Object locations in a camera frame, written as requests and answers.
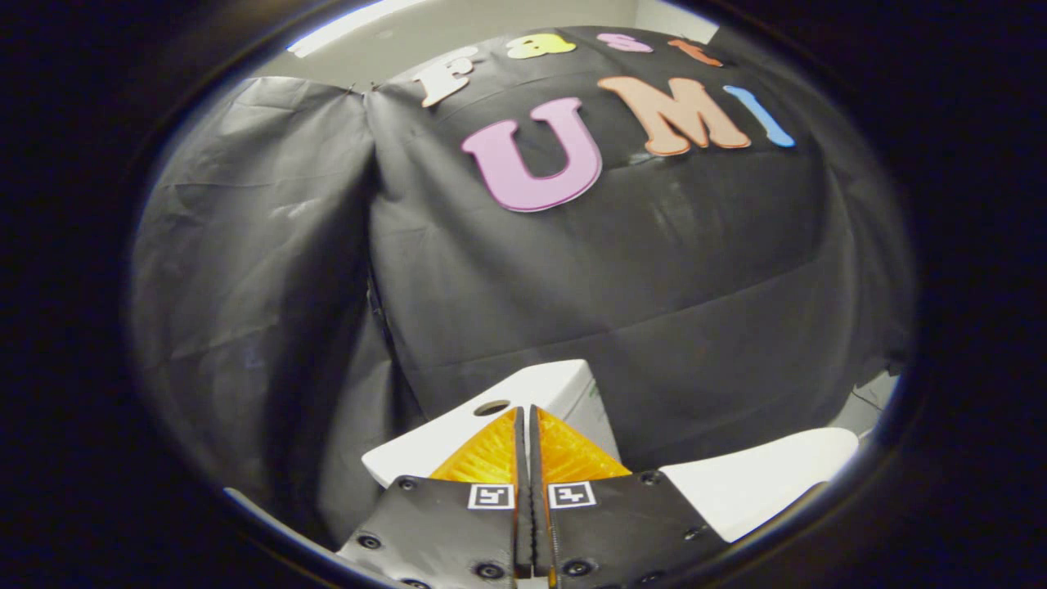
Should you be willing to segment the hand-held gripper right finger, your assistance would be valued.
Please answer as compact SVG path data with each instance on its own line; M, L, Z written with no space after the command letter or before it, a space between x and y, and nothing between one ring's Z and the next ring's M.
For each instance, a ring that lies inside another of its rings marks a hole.
M550 588L678 588L729 543L662 470L633 473L528 410L533 570Z

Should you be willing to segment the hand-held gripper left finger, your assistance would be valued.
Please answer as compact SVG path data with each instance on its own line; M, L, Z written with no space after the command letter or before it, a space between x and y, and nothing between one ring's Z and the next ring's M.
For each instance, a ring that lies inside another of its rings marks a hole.
M337 556L414 588L514 588L526 515L524 411L514 407L429 477L403 474Z

